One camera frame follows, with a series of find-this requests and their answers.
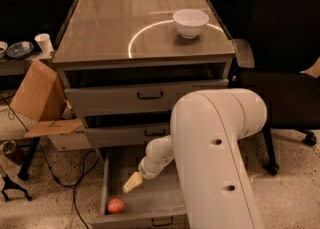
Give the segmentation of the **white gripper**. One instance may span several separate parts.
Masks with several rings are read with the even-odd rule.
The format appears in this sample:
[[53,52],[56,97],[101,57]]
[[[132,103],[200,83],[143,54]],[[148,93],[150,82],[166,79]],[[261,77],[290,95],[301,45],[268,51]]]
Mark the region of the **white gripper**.
[[138,165],[139,172],[134,172],[123,185],[123,192],[129,193],[134,188],[140,186],[143,183],[143,178],[146,180],[151,180],[157,177],[165,166],[165,161],[153,161],[151,158],[145,156]]

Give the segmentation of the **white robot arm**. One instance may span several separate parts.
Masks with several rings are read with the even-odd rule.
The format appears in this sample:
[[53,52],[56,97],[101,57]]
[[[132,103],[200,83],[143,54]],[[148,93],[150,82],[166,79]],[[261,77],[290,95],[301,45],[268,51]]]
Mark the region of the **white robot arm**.
[[128,193],[176,164],[191,229],[264,229],[238,141],[259,132],[264,101],[247,89],[191,92],[177,101],[170,134],[150,141]]

